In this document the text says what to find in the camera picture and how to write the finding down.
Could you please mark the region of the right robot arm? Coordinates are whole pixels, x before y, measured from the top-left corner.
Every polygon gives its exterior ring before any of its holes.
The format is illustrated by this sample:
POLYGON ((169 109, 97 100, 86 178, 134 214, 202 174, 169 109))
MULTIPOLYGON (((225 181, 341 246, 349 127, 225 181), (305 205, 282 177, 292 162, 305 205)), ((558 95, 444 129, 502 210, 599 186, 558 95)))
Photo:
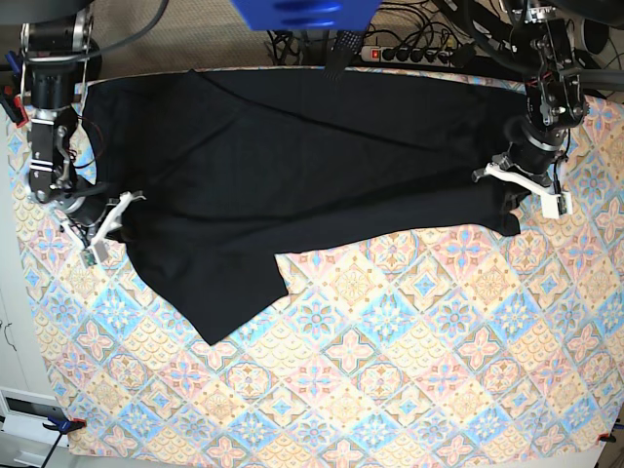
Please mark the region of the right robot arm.
POLYGON ((75 85, 86 80, 87 61, 71 58, 91 52, 93 13, 89 1, 62 1, 25 20, 21 31, 22 81, 30 84, 33 107, 27 175, 30 199, 65 215, 60 225, 78 246, 87 248, 121 226, 110 217, 106 185, 77 174, 70 141, 78 129, 73 108, 75 85))

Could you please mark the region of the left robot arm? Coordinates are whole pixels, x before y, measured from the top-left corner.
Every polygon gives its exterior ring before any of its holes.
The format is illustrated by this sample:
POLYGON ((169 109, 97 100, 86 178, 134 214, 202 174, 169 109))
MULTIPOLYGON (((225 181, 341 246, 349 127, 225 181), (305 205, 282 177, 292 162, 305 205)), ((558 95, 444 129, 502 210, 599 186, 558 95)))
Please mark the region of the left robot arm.
POLYGON ((580 70, 566 23, 552 1, 504 1, 504 24, 476 1, 439 1, 448 22, 469 35, 499 65, 521 75, 526 113, 505 125, 508 148, 472 174, 515 183, 538 196, 544 217, 573 212, 572 198, 562 189, 559 167, 573 128, 587 112, 580 70))

